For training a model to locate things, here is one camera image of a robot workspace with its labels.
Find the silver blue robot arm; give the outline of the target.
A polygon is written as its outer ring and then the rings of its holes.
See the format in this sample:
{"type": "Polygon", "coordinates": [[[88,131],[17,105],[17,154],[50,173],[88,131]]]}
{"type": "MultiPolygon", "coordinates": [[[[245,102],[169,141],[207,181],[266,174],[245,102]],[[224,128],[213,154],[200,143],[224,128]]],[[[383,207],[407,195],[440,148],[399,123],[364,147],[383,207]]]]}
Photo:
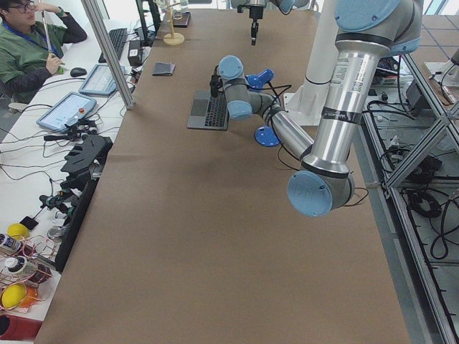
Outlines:
{"type": "Polygon", "coordinates": [[[314,138],[272,95],[249,86],[238,57],[227,55],[220,60],[217,71],[230,118],[260,115],[301,162],[302,169],[290,177],[287,190],[298,212],[323,216],[353,196],[354,180],[347,158],[378,62],[417,49],[422,8],[422,1],[337,2],[338,57],[314,138]]]}
{"type": "Polygon", "coordinates": [[[251,45],[255,46],[257,41],[257,33],[259,29],[259,21],[263,19],[264,10],[268,3],[271,3],[277,8],[281,14],[288,15],[294,7],[300,8],[314,1],[294,1],[294,0],[249,0],[237,6],[237,12],[242,13],[244,9],[248,9],[249,18],[252,20],[250,28],[251,45]]]}

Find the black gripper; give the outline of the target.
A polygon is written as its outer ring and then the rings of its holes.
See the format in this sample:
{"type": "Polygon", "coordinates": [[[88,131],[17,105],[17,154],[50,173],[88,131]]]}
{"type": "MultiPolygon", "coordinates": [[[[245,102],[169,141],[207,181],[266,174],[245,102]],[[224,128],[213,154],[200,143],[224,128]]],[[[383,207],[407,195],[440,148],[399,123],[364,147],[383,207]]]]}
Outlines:
{"type": "Polygon", "coordinates": [[[250,28],[250,37],[251,37],[251,45],[255,46],[257,41],[257,32],[258,32],[258,19],[263,18],[264,13],[264,6],[255,6],[250,5],[249,8],[249,18],[252,19],[252,24],[250,28]]]}
{"type": "Polygon", "coordinates": [[[210,86],[210,93],[212,97],[217,97],[219,94],[219,89],[221,87],[221,78],[218,73],[218,66],[214,68],[213,74],[211,76],[211,80],[209,82],[210,86]]]}

